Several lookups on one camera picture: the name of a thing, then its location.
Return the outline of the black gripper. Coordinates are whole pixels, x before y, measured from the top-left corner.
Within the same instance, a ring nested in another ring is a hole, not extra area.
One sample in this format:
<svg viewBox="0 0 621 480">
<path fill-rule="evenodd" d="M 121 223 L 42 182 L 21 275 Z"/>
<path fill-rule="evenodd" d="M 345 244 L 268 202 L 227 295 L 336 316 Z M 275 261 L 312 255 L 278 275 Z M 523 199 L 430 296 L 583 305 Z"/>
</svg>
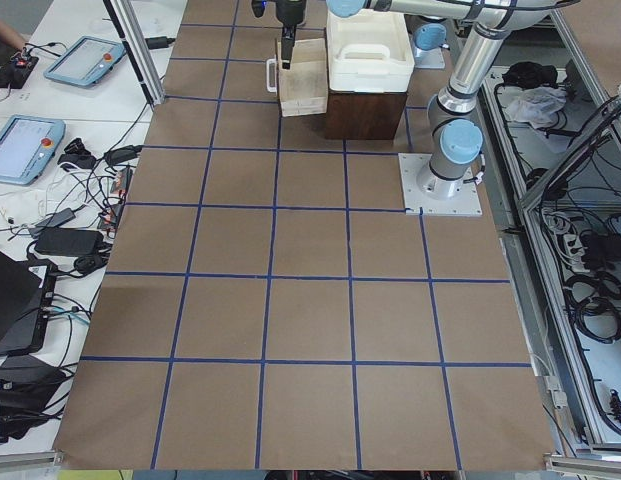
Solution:
<svg viewBox="0 0 621 480">
<path fill-rule="evenodd" d="M 276 18 L 283 25 L 281 36 L 281 68 L 291 68 L 295 45 L 295 27 L 304 22 L 306 0 L 277 0 Z"/>
</svg>

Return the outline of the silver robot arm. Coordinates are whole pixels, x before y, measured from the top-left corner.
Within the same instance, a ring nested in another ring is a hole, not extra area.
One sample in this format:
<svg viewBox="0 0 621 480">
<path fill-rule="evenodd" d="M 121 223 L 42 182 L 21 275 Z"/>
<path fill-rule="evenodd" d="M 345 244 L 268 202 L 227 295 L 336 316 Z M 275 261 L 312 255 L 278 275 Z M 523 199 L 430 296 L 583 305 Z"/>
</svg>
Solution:
<svg viewBox="0 0 621 480">
<path fill-rule="evenodd" d="M 473 24 L 448 84 L 428 107 L 432 131 L 449 119 L 463 118 L 476 106 L 477 92 L 504 40 L 528 28 L 572 1 L 329 1 L 328 9 L 341 18 L 361 10 L 461 19 Z"/>
<path fill-rule="evenodd" d="M 418 53 L 442 48 L 447 43 L 447 28 L 443 23 L 425 23 L 413 33 L 413 46 Z"/>
</svg>

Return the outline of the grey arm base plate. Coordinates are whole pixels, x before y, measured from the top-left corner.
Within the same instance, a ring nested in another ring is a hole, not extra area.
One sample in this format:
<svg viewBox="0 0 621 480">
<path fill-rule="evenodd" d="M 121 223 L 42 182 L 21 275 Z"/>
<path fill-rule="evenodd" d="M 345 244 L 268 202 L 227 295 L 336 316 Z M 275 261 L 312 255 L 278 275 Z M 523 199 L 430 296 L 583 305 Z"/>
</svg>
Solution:
<svg viewBox="0 0 621 480">
<path fill-rule="evenodd" d="M 441 46 L 430 50 L 414 47 L 413 53 L 416 69 L 443 70 L 446 66 Z"/>
<path fill-rule="evenodd" d="M 430 169 L 430 154 L 399 153 L 404 212 L 413 216 L 481 217 L 477 182 L 470 168 L 457 180 Z"/>
</svg>

